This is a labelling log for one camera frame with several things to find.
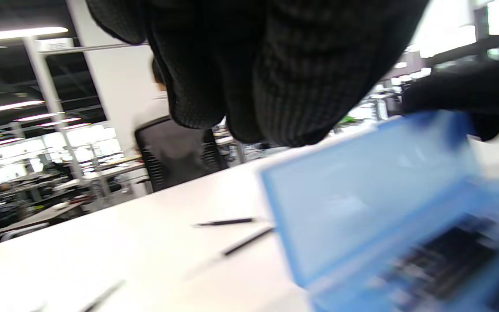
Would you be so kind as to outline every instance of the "transparent blue lid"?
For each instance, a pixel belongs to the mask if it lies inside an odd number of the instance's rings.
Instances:
[[[262,172],[292,274],[306,287],[436,194],[479,174],[465,114],[421,113]]]

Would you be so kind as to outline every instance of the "desk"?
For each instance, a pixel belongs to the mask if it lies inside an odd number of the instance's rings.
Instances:
[[[133,162],[133,161],[139,160],[139,159],[141,159],[141,156],[132,156],[132,157],[127,157],[127,158],[124,158],[124,159],[121,159],[121,160],[117,160],[116,162],[108,162],[107,164],[102,165],[101,169],[105,170],[105,168],[110,168],[110,167],[117,166],[117,165],[120,165],[120,164],[125,164],[125,163],[129,163],[129,162]]]
[[[46,210],[36,213],[35,215],[31,215],[30,217],[25,218],[22,221],[13,223],[12,225],[9,225],[8,227],[4,227],[0,229],[0,233],[6,233],[9,231],[14,231],[18,229],[24,229],[27,227],[31,227],[32,225],[37,225],[41,223],[51,223],[52,220],[55,218],[58,218],[65,213],[68,213],[70,211],[79,211],[79,215],[83,215],[84,212],[81,209],[83,202],[81,203],[75,203],[68,205],[64,208],[61,209],[56,209],[54,207],[49,207]]]
[[[46,312],[74,312],[123,279],[98,312],[309,312],[276,235],[188,278],[266,222],[190,224],[269,218],[258,170],[338,141],[248,162],[1,243],[0,311],[10,304],[13,311],[30,311],[45,302]]]
[[[142,163],[135,163],[131,164],[130,166],[126,167],[116,167],[116,168],[111,168],[107,170],[103,170],[102,172],[91,172],[89,174],[86,174],[84,176],[84,179],[86,182],[93,182],[97,180],[100,176],[104,176],[105,178],[111,178],[112,176],[118,176],[124,173],[132,172],[134,170],[138,170],[141,168],[145,168],[145,165]],[[68,189],[74,186],[80,185],[80,181],[78,179],[73,179],[70,180],[69,182],[60,184],[58,186],[55,186],[53,188],[54,191],[59,191],[59,190],[64,190]]]
[[[16,195],[18,193],[27,192],[29,190],[34,190],[34,189],[37,189],[37,188],[41,188],[41,187],[50,185],[52,183],[53,183],[53,181],[45,181],[45,182],[27,184],[25,186],[19,186],[17,188],[11,189],[8,192],[0,193],[0,198],[6,197],[6,196]]]

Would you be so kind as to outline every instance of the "pen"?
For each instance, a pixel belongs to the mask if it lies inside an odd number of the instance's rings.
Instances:
[[[251,243],[255,243],[255,241],[259,240],[260,238],[266,236],[269,233],[272,233],[275,230],[274,227],[268,227],[266,229],[261,230],[257,234],[252,235],[251,237],[248,237],[247,239],[244,239],[240,243],[237,243],[233,247],[230,247],[222,252],[220,252],[217,256],[213,257],[209,261],[205,261],[204,263],[196,266],[194,269],[191,269],[185,276],[185,279],[192,279],[196,275],[198,275],[200,272],[208,269],[209,267],[220,263],[220,261],[228,258],[229,256],[233,255],[234,253],[237,253],[238,251],[242,250],[244,247],[250,245]]]
[[[216,227],[218,225],[250,223],[250,222],[255,222],[255,221],[256,221],[255,218],[230,219],[230,220],[222,220],[222,221],[210,221],[210,222],[205,222],[205,223],[197,223],[197,224],[194,224],[194,227]]]
[[[247,239],[245,239],[241,243],[238,243],[235,246],[230,247],[229,249],[227,249],[225,251],[222,251],[221,254],[223,257],[229,257],[233,253],[240,251],[242,248],[246,247],[247,245],[250,245],[251,243],[257,241],[258,239],[264,237],[265,235],[272,233],[274,230],[275,230],[274,227],[271,227],[271,228],[269,227],[269,228],[255,234],[255,235],[251,236],[251,237],[248,237]]]
[[[121,280],[117,282],[115,285],[111,286],[109,289],[105,290],[101,295],[99,295],[95,300],[93,300],[88,306],[80,310],[80,312],[92,312],[95,311],[95,309],[99,308],[105,300],[107,300],[113,293],[117,291],[122,285],[124,284],[124,281]]]

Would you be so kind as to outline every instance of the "blue plastic box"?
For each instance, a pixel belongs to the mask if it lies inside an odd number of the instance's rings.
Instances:
[[[393,312],[398,286],[368,281],[465,213],[499,223],[499,180],[481,176],[465,114],[396,118],[263,170],[295,282],[317,312]],[[451,302],[422,311],[489,311],[499,257]]]

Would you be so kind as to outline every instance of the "black mesh chair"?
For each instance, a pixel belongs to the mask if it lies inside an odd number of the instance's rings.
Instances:
[[[169,116],[134,132],[153,192],[228,168],[211,130],[178,126]]]

